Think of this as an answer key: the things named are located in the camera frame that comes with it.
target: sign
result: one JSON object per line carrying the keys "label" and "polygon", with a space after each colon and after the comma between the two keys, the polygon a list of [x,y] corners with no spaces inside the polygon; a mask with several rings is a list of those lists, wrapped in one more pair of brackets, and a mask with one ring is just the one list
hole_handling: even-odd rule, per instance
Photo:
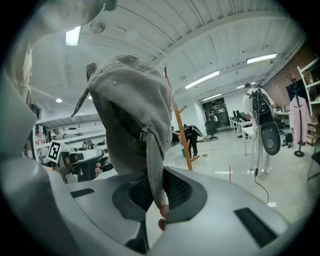
{"label": "sign", "polygon": [[58,142],[57,140],[51,141],[47,159],[57,164],[59,162],[61,150],[62,144],[60,142]]}

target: brick wall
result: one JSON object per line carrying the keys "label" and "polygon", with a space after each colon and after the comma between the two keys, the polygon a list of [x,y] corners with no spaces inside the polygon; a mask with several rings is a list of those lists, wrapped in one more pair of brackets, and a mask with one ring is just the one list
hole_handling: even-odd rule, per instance
{"label": "brick wall", "polygon": [[[299,66],[301,69],[308,65],[316,58],[315,52],[311,49],[311,45],[308,41],[306,41],[299,51],[291,58],[291,60],[268,82],[263,85],[263,89],[269,94],[271,99],[275,102],[278,108],[282,108],[286,105],[290,104],[290,99],[287,93],[286,87],[291,85],[291,81],[286,77],[288,73],[293,75],[295,73],[295,77],[298,80],[301,79],[300,73],[297,69]],[[309,72],[303,73],[305,81],[307,84],[310,80]],[[314,91],[310,91],[310,95],[316,94]]]}

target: pink coat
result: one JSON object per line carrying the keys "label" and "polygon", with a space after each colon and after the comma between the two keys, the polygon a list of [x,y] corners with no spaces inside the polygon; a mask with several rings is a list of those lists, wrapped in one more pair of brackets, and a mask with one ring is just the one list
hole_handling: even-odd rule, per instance
{"label": "pink coat", "polygon": [[[307,142],[308,123],[311,124],[308,104],[306,100],[299,96],[302,120],[302,142]],[[293,128],[293,145],[296,146],[300,141],[300,117],[297,98],[294,97],[290,102],[290,127]]]}

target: backpack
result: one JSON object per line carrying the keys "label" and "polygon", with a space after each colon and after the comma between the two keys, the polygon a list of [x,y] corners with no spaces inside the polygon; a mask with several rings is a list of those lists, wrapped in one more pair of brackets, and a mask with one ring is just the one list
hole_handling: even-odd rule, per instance
{"label": "backpack", "polygon": [[249,99],[252,98],[252,114],[258,125],[264,126],[274,123],[274,115],[268,97],[260,88],[254,91]]}

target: mesh vent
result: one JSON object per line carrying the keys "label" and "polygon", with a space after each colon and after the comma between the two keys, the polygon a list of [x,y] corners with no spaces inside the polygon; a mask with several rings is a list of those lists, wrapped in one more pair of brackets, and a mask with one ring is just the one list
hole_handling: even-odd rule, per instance
{"label": "mesh vent", "polygon": [[192,194],[192,187],[168,171],[163,172],[163,188],[169,200],[170,210],[186,202]]}
{"label": "mesh vent", "polygon": [[128,195],[137,206],[147,211],[154,201],[148,177],[146,177],[142,182],[131,187],[128,191]]}

